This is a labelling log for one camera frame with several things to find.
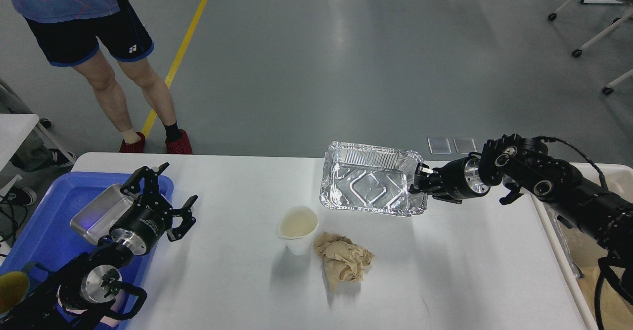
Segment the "white table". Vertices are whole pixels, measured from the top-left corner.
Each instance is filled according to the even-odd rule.
[[[36,114],[0,114],[0,169],[38,124]]]
[[[165,161],[174,206],[200,196],[198,222],[158,242],[128,330],[586,329],[529,197],[500,206],[506,191],[494,188],[461,206],[430,199],[405,219],[321,206],[323,159],[88,153],[73,171]],[[320,232],[375,253],[362,283],[328,294],[321,260],[285,249],[276,227],[296,205],[315,210]]]

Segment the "black sock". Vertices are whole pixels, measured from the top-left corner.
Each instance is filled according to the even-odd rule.
[[[174,142],[181,139],[181,131],[178,129],[178,123],[174,123],[173,125],[163,125],[165,126],[165,132],[167,132],[167,142]]]

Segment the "gray floor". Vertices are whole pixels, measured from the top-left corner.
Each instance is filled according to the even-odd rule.
[[[162,76],[200,0],[131,0],[156,41]],[[633,21],[570,53],[623,7],[564,0],[209,0],[172,84],[197,154],[321,157],[346,141],[420,151],[429,136],[558,136],[596,162],[633,166]],[[118,150],[88,84],[47,64],[0,0],[0,75],[77,154]],[[133,122],[149,112],[120,71]],[[146,152],[165,152],[159,123]],[[563,147],[551,154],[581,159]]]

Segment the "blue plastic tray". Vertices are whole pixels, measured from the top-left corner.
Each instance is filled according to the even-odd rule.
[[[30,261],[37,261],[56,271],[80,253],[90,253],[95,246],[70,228],[70,219],[106,188],[125,183],[129,177],[129,174],[70,172],[57,178],[0,266],[0,274],[18,271]],[[172,180],[160,175],[158,184],[160,193],[171,201],[174,191]],[[120,269],[124,281],[134,280],[134,285],[140,286],[152,255],[153,251],[145,256],[134,256],[128,266]],[[125,311],[131,308],[131,304],[127,304],[127,296],[122,308]],[[123,330],[126,323],[121,322],[115,329]],[[99,324],[96,329],[112,328]]]

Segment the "chair wheel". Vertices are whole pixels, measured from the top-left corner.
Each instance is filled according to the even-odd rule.
[[[50,129],[50,126],[52,126],[52,122],[50,122],[47,118],[41,118],[40,123],[47,130]]]

